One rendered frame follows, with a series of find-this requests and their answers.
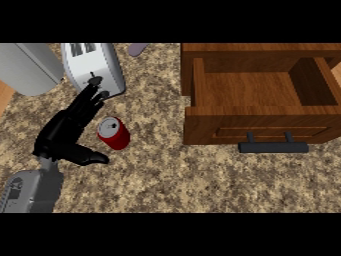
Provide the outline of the brown wooden drawer front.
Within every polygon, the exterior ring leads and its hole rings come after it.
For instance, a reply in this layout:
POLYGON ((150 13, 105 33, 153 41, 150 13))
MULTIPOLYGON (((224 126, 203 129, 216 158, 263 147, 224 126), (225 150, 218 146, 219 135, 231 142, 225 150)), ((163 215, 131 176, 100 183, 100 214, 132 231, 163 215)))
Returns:
POLYGON ((185 109, 187 145, 237 144, 252 132, 256 142, 321 144, 341 136, 341 106, 216 106, 185 109))

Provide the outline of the pale purple object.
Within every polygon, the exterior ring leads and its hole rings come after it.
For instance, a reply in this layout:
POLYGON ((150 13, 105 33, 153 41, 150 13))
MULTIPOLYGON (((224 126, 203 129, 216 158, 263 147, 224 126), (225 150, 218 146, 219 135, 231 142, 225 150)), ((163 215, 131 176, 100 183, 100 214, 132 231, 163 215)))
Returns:
POLYGON ((129 55, 132 57, 136 57, 141 55, 142 51, 145 50, 148 46, 148 43, 133 43, 131 46, 129 46, 129 55))

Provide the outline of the brown wooden cabinet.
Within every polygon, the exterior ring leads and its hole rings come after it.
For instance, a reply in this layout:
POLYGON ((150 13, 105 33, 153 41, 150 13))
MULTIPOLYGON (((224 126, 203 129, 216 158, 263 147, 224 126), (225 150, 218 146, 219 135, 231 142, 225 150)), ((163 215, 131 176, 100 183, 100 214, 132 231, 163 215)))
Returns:
POLYGON ((341 62, 341 43, 182 43, 182 95, 191 95, 194 60, 209 73, 289 72, 300 58, 321 57, 328 67, 341 62))

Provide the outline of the grey rounded appliance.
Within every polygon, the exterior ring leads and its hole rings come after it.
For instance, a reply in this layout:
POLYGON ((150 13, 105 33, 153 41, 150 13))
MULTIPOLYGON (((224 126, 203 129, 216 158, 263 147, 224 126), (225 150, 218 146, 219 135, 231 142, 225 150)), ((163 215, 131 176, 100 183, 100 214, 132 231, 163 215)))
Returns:
POLYGON ((63 62, 45 43, 0 43, 0 80, 20 94, 46 93, 63 77, 63 62))

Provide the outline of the brown wooden drawer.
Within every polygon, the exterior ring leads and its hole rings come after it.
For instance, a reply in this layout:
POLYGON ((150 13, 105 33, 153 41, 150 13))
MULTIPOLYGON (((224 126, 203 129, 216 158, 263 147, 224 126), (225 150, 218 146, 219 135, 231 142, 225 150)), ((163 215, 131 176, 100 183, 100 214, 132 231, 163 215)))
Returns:
POLYGON ((240 66, 232 59, 194 59, 196 106, 339 106, 341 87, 322 57, 240 66))
POLYGON ((187 145, 237 144, 252 132, 256 142, 321 144, 341 136, 341 106, 216 106, 185 109, 187 145))

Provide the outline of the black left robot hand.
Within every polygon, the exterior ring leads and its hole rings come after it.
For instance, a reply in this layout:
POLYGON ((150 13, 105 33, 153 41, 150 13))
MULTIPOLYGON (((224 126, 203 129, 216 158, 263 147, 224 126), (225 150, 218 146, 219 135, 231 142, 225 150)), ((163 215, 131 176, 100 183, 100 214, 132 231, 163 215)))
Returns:
POLYGON ((33 154, 38 157, 52 161, 64 159, 80 166, 110 163, 105 154, 77 143, 85 128, 104 107, 104 100, 110 97, 107 91, 98 92, 101 82, 101 76, 89 79, 70 106, 46 123, 35 142, 33 154))

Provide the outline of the silver toaster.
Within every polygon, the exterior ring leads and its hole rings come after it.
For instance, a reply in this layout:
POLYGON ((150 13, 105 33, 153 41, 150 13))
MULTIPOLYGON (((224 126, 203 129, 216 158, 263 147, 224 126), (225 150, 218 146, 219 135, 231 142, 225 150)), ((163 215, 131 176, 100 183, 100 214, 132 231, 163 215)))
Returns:
POLYGON ((94 76, 101 76, 101 91, 108 91, 111 97, 126 92, 123 71, 111 43, 63 43, 61 53, 67 77, 77 91, 86 88, 94 76))

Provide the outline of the red can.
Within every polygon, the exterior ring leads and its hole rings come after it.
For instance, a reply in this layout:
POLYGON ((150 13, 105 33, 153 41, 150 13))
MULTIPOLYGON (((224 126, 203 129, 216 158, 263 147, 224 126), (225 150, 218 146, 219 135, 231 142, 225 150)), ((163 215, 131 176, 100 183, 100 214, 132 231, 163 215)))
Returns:
POLYGON ((114 149, 122 150, 131 143, 129 130, 117 117, 107 117, 98 125, 98 137, 114 149))

